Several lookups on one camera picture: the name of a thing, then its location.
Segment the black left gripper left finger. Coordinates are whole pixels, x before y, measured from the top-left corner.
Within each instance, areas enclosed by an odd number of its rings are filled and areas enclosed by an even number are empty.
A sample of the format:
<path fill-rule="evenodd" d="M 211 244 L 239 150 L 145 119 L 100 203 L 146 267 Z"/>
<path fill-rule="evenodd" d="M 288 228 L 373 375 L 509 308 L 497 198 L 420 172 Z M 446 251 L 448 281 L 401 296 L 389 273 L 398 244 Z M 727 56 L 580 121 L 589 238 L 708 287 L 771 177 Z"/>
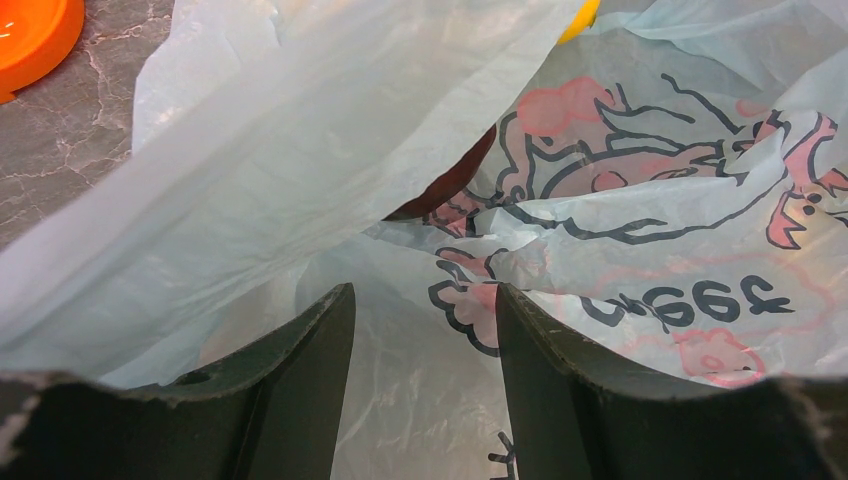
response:
<path fill-rule="evenodd" d="M 354 337 L 341 284 L 298 317 L 175 382 L 120 390 L 1 375 L 5 479 L 326 479 Z"/>

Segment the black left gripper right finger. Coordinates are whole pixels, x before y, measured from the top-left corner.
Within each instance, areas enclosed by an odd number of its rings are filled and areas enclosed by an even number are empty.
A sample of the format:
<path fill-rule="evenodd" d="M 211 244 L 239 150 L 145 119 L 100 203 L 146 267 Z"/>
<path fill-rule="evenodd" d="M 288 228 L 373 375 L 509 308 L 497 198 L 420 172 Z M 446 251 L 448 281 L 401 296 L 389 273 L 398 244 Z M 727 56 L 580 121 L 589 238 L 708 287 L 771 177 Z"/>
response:
<path fill-rule="evenodd" d="M 772 378 L 723 390 L 629 360 L 515 287 L 496 294 L 523 479 L 843 479 L 847 382 Z"/>

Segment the light blue plastic bag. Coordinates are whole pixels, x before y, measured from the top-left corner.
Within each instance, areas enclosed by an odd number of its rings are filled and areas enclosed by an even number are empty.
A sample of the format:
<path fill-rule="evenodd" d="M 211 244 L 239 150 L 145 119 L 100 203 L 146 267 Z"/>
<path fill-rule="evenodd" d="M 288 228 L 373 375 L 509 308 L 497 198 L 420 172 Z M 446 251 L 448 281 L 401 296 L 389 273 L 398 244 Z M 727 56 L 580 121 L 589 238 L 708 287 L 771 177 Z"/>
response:
<path fill-rule="evenodd" d="M 175 2 L 129 158 L 1 254 L 1 375 L 165 386 L 351 284 L 326 479 L 523 479 L 502 284 L 683 380 L 847 382 L 846 3 L 601 1 L 557 45 L 584 2 Z"/>

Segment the yellow fake fruit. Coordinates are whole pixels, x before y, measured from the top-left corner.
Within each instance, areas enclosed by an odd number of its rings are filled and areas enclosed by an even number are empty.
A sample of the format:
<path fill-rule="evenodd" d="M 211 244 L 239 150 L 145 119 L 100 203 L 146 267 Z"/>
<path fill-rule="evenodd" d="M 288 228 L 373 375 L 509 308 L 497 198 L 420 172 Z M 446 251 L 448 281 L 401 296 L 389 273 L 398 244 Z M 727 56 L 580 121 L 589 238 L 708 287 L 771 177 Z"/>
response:
<path fill-rule="evenodd" d="M 600 0 L 586 0 L 578 10 L 571 24 L 557 40 L 557 45 L 565 44 L 584 30 L 591 28 L 597 18 L 597 11 L 600 4 Z"/>

